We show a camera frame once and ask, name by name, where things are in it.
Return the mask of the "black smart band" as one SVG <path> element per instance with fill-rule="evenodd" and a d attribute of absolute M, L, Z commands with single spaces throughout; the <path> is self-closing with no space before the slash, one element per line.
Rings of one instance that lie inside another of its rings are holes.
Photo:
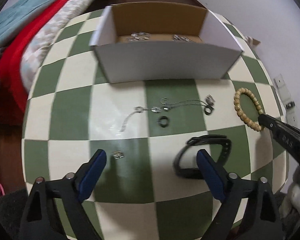
<path fill-rule="evenodd" d="M 197 168 L 182 168 L 180 162 L 186 151 L 194 146 L 203 145 L 219 145 L 221 153 L 214 161 L 205 149 L 200 149 L 197 153 Z M 232 142 L 225 135 L 202 135 L 200 137 L 192 137 L 186 145 L 179 151 L 173 161 L 173 169 L 177 176 L 185 179 L 204 180 L 205 178 L 218 178 L 218 170 L 220 170 L 228 161 L 231 153 Z"/>

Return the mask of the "small silver clip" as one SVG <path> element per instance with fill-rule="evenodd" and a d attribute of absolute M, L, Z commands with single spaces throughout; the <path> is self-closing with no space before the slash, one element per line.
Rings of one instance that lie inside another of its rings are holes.
<path fill-rule="evenodd" d="M 115 159 L 121 159 L 125 157 L 121 151 L 115 151 L 112 153 L 112 155 Z"/>

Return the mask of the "black fuzzy cushion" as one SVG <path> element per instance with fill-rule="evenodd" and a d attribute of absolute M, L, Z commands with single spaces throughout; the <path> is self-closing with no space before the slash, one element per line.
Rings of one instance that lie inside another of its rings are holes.
<path fill-rule="evenodd" d="M 20 222 L 27 199 L 25 188 L 0 197 L 0 223 L 11 239 L 19 239 Z"/>

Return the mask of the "black charger plug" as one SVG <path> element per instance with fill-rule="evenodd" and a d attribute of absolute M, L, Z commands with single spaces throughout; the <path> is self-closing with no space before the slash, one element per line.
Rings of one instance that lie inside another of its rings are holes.
<path fill-rule="evenodd" d="M 295 102 L 294 101 L 290 101 L 287 104 L 285 104 L 286 110 L 293 109 L 294 107 L 295 107 Z"/>

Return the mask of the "green white checkered tablecloth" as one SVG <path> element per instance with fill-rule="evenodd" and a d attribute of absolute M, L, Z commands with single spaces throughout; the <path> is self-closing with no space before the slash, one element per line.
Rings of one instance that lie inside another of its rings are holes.
<path fill-rule="evenodd" d="M 98 149 L 107 164 L 83 207 L 103 239 L 198 239 L 220 207 L 202 180 L 179 178 L 172 162 L 191 137 L 226 135 L 225 169 L 244 179 L 266 177 L 274 192 L 287 179 L 288 157 L 268 130 L 255 132 L 233 105 L 251 90 L 264 111 L 283 119 L 261 60 L 229 21 L 244 53 L 222 80 L 171 80 L 110 85 L 89 40 L 101 12 L 70 20 L 51 44 L 29 93 L 24 120 L 24 179 L 63 178 Z M 112 155 L 121 151 L 124 158 Z"/>

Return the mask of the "red bed sheet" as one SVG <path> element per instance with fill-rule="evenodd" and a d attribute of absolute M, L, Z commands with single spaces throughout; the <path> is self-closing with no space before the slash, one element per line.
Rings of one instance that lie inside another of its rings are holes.
<path fill-rule="evenodd" d="M 18 125 L 22 122 L 29 93 L 21 80 L 21 58 L 34 36 L 67 1 L 56 0 L 38 13 L 0 56 L 0 123 Z"/>

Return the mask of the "checkered mattress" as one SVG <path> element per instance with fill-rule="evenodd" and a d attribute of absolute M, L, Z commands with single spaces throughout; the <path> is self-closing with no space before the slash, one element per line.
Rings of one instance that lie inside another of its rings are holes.
<path fill-rule="evenodd" d="M 80 15 L 93 0 L 67 0 L 47 23 L 43 25 L 26 46 L 20 62 L 20 76 L 23 87 L 30 91 L 34 76 L 42 65 L 48 50 L 59 31 L 73 18 Z"/>

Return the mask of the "open cardboard box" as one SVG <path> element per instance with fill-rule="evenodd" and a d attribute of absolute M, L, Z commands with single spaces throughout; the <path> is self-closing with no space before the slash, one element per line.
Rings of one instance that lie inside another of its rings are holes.
<path fill-rule="evenodd" d="M 215 13 L 172 2 L 107 6 L 89 44 L 109 83 L 220 79 L 243 53 Z"/>

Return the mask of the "teal blanket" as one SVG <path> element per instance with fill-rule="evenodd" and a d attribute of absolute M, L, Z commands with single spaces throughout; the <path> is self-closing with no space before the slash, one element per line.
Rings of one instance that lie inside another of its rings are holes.
<path fill-rule="evenodd" d="M 6 44 L 55 0 L 19 0 L 0 12 L 0 57 Z"/>

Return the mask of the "white wall socket strip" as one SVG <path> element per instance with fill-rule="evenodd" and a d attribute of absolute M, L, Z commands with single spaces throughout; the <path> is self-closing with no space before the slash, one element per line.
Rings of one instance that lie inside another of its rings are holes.
<path fill-rule="evenodd" d="M 292 99 L 292 96 L 281 74 L 279 74 L 277 77 L 274 78 L 274 84 L 279 94 L 279 98 L 285 108 L 285 104 L 294 100 Z M 293 109 L 286 110 L 285 108 L 285 111 L 286 111 L 286 123 L 297 127 L 298 119 L 296 115 L 296 105 Z"/>

